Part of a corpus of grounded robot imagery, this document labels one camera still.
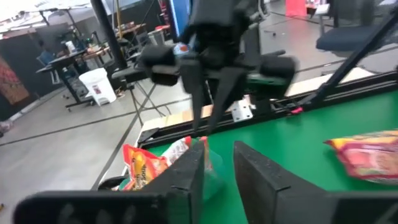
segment white trash can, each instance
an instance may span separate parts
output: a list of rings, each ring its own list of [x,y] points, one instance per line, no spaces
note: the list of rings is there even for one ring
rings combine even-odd
[[[98,106],[116,100],[116,95],[106,75],[104,68],[97,68],[79,76],[80,81],[87,87]]]
[[[153,45],[164,45],[163,30],[154,30],[148,36]]]

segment green conveyor belt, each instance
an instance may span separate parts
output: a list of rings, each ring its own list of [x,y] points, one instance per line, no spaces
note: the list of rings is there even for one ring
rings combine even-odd
[[[209,137],[223,158],[226,187],[206,203],[202,223],[247,223],[234,180],[233,143],[243,141],[325,190],[398,190],[349,177],[327,139],[398,128],[398,91],[304,112]],[[149,149],[158,156],[170,145]]]

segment chip bag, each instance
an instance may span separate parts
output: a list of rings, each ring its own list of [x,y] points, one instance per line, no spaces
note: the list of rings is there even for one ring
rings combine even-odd
[[[140,190],[169,167],[165,157],[128,144],[123,146],[123,154],[125,162],[129,161],[130,181],[122,190]]]
[[[225,175],[223,159],[209,148],[207,137],[192,139],[191,137],[181,138],[175,141],[163,154],[171,166],[190,146],[198,141],[205,143],[205,176],[203,181],[203,201],[206,202],[224,186],[222,176]]]
[[[350,176],[398,184],[398,130],[331,139],[325,143],[335,148]]]

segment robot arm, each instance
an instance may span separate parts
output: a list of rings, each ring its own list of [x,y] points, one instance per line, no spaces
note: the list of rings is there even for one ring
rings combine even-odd
[[[258,29],[257,16],[249,15],[249,0],[196,0],[190,21],[180,40],[195,45],[188,54],[175,58],[173,48],[147,46],[141,55],[142,64],[154,83],[174,85],[182,78],[184,90],[192,95],[193,128],[196,131],[204,106],[206,81],[217,83],[208,134],[216,127],[223,113],[247,90],[268,98],[282,98],[295,73],[292,58],[261,55],[260,62],[247,59],[240,52],[241,39],[250,28]]]

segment table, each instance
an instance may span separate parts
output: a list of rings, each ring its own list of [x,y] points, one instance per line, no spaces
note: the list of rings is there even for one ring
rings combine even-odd
[[[294,83],[287,95],[299,95],[318,88],[331,75]],[[360,78],[377,75],[354,68],[342,86]],[[211,106],[202,116],[211,113]],[[398,91],[390,91],[346,103],[304,112],[298,116],[273,119],[242,128],[212,134],[210,149],[223,158],[227,171],[226,186],[206,203],[202,223],[247,223],[233,172],[233,143],[243,141],[285,169],[328,191],[398,190],[397,186],[379,185],[348,177],[327,139],[398,127]],[[163,128],[192,119],[190,111],[145,122],[142,130]],[[169,143],[147,148],[162,154]]]
[[[317,6],[321,5],[321,4],[330,4],[330,8],[333,9],[334,4],[334,0],[321,0],[321,1],[317,1],[316,4],[314,3],[307,3],[305,5],[305,7],[307,8],[307,14],[310,15],[310,17],[312,18],[315,15],[315,12],[317,11]]]
[[[102,55],[105,55],[107,52],[109,52],[109,47],[101,48],[95,52],[87,53],[83,56],[84,60],[90,60],[94,59],[98,68],[102,67],[104,65],[104,60],[102,58]]]
[[[122,35],[131,33],[131,32],[135,33],[138,29],[140,29],[141,27],[144,27],[144,26],[146,26],[146,24],[139,24],[139,25],[135,25],[132,28],[122,30]]]
[[[68,111],[70,111],[70,108],[72,106],[78,106],[78,105],[82,105],[82,104],[85,104],[85,103],[91,103],[92,104],[92,102],[93,102],[92,99],[83,100],[83,101],[80,100],[80,98],[77,95],[76,91],[72,88],[71,83],[69,83],[68,79],[65,76],[65,73],[63,72],[63,68],[68,67],[70,65],[73,65],[73,68],[75,69],[77,74],[80,75],[81,74],[80,68],[79,68],[79,66],[78,66],[78,64],[77,64],[75,59],[76,59],[76,57],[80,57],[80,56],[82,56],[85,53],[86,53],[86,50],[81,50],[79,52],[74,52],[74,53],[71,53],[69,55],[65,55],[63,57],[59,57],[59,58],[57,58],[57,59],[55,59],[55,60],[53,60],[53,61],[51,61],[49,63],[49,65],[51,67],[53,67],[57,71],[60,79],[65,84],[65,86],[68,88],[69,92],[72,94],[73,99],[75,99],[75,101],[76,101],[76,103],[72,103],[72,104],[69,104],[69,105],[65,106]]]
[[[37,70],[36,73],[51,72],[51,71],[53,71],[53,70],[55,70],[55,68],[53,68],[53,66],[47,65],[46,67]]]

